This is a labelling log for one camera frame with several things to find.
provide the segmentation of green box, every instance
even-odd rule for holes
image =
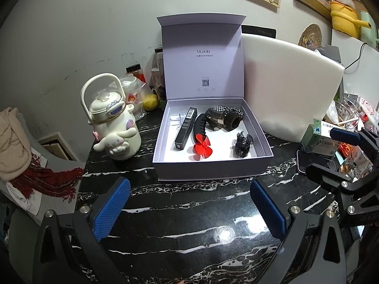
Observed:
[[[335,141],[330,137],[332,128],[340,128],[336,125],[313,119],[313,124],[309,124],[306,132],[301,139],[303,149],[307,152],[333,156],[340,147],[341,142]]]

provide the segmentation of black gingham scrunchie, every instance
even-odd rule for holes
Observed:
[[[224,115],[227,115],[229,112],[236,113],[243,120],[243,111],[241,109],[237,109],[236,107],[213,106],[212,109]]]

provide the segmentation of black hair clip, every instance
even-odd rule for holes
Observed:
[[[251,135],[243,136],[243,131],[237,134],[237,142],[235,151],[238,158],[245,158],[248,155],[250,146],[253,144],[253,137]]]

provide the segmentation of teapot handle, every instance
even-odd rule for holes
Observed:
[[[346,20],[350,21],[352,24],[355,24],[356,26],[362,26],[362,27],[366,27],[368,29],[371,29],[371,24],[369,22],[363,21],[363,20],[354,19],[354,18],[350,17],[349,15],[346,15],[344,13],[338,12],[336,10],[332,10],[330,12],[330,15],[346,19]]]
[[[126,96],[125,96],[125,93],[124,93],[124,90],[121,86],[121,81],[120,79],[114,75],[114,74],[111,74],[111,73],[103,73],[103,74],[99,74],[99,75],[96,75],[94,77],[92,77],[91,79],[89,79],[84,85],[83,87],[81,88],[81,91],[80,91],[80,98],[81,98],[81,105],[84,109],[84,111],[86,112],[86,115],[88,116],[88,120],[89,121],[92,121],[92,116],[86,106],[86,103],[84,102],[84,93],[86,92],[86,89],[87,87],[92,83],[94,82],[96,79],[98,78],[101,78],[101,77],[112,77],[114,83],[116,83],[116,86],[117,86],[117,89],[118,91],[120,92],[121,96],[122,96],[122,101],[125,101],[126,99]]]

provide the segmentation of white teapot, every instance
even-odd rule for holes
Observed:
[[[113,78],[117,88],[106,87],[97,92],[88,110],[84,101],[87,87],[96,79],[106,76]],[[94,145],[94,150],[106,150],[115,160],[134,156],[141,147],[141,136],[132,114],[134,105],[125,103],[126,97],[119,78],[110,73],[96,75],[84,84],[80,96],[88,124],[93,125],[93,135],[99,141]]]

